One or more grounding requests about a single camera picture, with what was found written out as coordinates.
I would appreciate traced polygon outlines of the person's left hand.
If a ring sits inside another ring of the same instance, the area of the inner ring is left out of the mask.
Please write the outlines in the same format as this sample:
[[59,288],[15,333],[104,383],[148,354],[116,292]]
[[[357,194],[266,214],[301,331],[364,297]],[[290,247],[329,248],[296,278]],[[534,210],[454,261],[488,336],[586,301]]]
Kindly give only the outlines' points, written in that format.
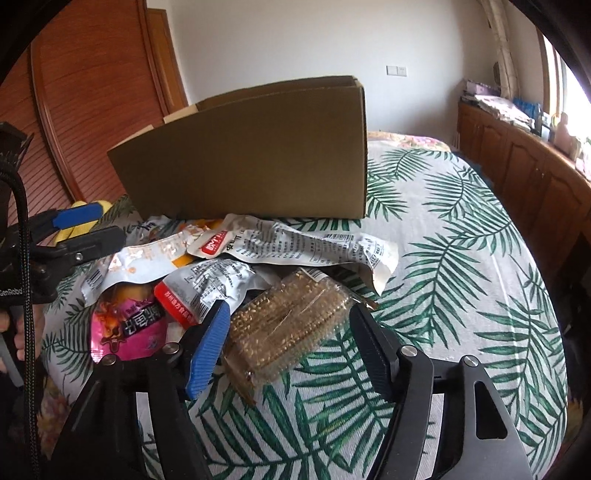
[[[45,328],[44,305],[33,306],[33,319],[35,323],[35,357],[38,358]],[[1,311],[1,332],[9,331],[11,327],[14,328],[14,331],[9,335],[9,338],[17,349],[18,360],[23,361],[25,359],[24,313],[20,306],[14,306],[10,311]]]

